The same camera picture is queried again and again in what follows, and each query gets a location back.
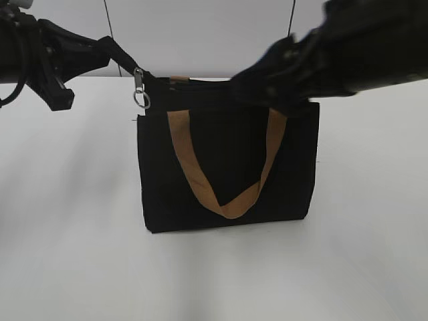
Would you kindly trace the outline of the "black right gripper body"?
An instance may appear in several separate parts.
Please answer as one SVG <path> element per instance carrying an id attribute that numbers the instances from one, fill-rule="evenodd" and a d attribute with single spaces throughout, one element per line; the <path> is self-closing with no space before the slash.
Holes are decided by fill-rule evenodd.
<path id="1" fill-rule="evenodd" d="M 338 95 L 338 79 L 321 33 L 301 41 L 289 35 L 272 44 L 251 67 L 230 79 L 233 97 L 244 104 L 296 110 L 309 98 Z"/>

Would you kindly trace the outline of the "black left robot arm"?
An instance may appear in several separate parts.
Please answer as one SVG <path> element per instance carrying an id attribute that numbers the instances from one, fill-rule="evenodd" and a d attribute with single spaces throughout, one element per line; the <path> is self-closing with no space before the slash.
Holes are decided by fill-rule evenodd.
<path id="1" fill-rule="evenodd" d="M 91 39 L 50 20 L 36 19 L 27 13 L 32 4 L 1 2 L 1 83 L 15 86 L 1 99 L 1 106 L 12 103 L 24 87 L 29 87 L 50 110 L 69 110 L 75 94 L 66 82 L 104 68 L 111 61 L 134 77 L 134 101 L 142 107 L 150 104 L 143 70 L 112 37 Z"/>

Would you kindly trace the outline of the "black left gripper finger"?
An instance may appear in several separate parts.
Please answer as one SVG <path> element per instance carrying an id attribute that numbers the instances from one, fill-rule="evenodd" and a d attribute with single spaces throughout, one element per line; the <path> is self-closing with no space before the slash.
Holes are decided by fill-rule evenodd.
<path id="1" fill-rule="evenodd" d="M 134 72 L 139 68 L 135 60 L 128 55 L 110 36 L 103 37 L 96 41 L 98 50 L 105 53 L 127 72 Z"/>
<path id="2" fill-rule="evenodd" d="M 41 88 L 43 100 L 51 111 L 71 109 L 74 102 L 74 92 L 66 88 L 57 76 L 48 77 Z"/>

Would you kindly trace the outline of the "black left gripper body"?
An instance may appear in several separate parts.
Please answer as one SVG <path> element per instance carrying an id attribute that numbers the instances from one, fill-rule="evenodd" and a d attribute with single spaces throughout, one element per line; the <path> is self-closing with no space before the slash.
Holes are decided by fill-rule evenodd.
<path id="1" fill-rule="evenodd" d="M 110 58 L 98 50 L 96 40 L 68 31 L 47 19 L 37 21 L 38 32 L 31 38 L 27 85 L 43 100 L 42 86 L 48 77 L 65 83 L 92 70 L 106 67 Z"/>

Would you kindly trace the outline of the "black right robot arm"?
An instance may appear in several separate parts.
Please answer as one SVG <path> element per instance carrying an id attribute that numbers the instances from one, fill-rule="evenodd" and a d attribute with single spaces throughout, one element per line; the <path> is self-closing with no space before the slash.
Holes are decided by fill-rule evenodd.
<path id="1" fill-rule="evenodd" d="M 296 112 L 310 98 L 427 78 L 426 1 L 327 1 L 324 20 L 304 38 L 273 43 L 231 79 L 237 100 Z"/>

